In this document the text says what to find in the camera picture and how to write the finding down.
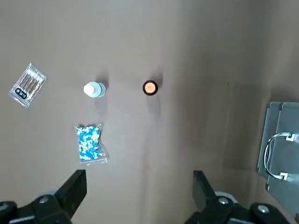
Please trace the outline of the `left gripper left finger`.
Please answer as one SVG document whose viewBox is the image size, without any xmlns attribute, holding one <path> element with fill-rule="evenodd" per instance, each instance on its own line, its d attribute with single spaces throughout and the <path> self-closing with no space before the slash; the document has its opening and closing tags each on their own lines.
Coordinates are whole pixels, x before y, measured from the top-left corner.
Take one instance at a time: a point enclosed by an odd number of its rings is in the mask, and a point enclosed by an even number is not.
<svg viewBox="0 0 299 224">
<path fill-rule="evenodd" d="M 2 224 L 70 224 L 87 194 L 84 169 L 76 170 L 54 193 L 37 197 L 18 207 L 14 201 L 0 203 Z"/>
</svg>

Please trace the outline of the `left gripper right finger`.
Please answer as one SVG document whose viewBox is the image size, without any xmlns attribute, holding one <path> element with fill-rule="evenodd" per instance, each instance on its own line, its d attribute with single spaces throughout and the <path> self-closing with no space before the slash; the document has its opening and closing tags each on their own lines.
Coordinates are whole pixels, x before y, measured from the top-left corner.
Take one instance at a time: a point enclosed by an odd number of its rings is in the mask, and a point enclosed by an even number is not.
<svg viewBox="0 0 299 224">
<path fill-rule="evenodd" d="M 287 224 L 288 220 L 274 206 L 253 203 L 246 209 L 227 196 L 216 195 L 201 170 L 193 172 L 192 197 L 197 211 L 186 224 Z"/>
</svg>

